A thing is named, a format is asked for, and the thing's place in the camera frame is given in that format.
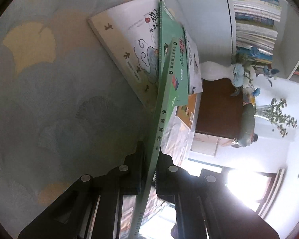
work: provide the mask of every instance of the white vase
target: white vase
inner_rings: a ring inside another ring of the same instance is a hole
[[[234,80],[234,66],[224,67],[218,63],[207,61],[199,64],[202,78],[208,81],[215,81],[223,78]]]

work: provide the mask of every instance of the white bookshelf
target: white bookshelf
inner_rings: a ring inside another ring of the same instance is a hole
[[[278,31],[273,49],[272,68],[280,70],[279,77],[290,79],[299,65],[299,16],[286,0],[282,6],[280,22],[275,22]]]

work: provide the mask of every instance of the silver rivet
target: silver rivet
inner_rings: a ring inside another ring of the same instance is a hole
[[[83,182],[88,182],[89,180],[91,180],[91,176],[88,174],[85,174],[81,177],[81,181]]]
[[[125,172],[125,171],[128,170],[128,166],[125,165],[125,164],[123,164],[123,165],[121,165],[121,166],[119,167],[119,170],[120,170],[121,172]]]
[[[170,167],[168,167],[168,170],[170,172],[177,172],[178,171],[178,167],[175,165],[171,165]]]
[[[216,177],[215,177],[215,176],[212,176],[212,175],[208,175],[208,176],[206,177],[206,180],[207,180],[208,182],[213,183],[213,182],[216,181]]]

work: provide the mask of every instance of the vase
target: vase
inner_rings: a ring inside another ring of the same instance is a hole
[[[265,119],[265,120],[270,120],[270,117],[271,117],[270,112],[271,112],[271,105],[270,104],[257,106],[255,117],[259,117],[259,118],[262,118],[262,119]]]
[[[224,67],[218,63],[207,61],[200,64],[201,75],[204,80],[215,81],[223,78],[234,80],[234,66]]]

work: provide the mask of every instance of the brown cabinet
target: brown cabinet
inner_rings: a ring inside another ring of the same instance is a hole
[[[230,96],[235,91],[228,78],[203,82],[196,133],[235,139],[239,136],[243,96]]]

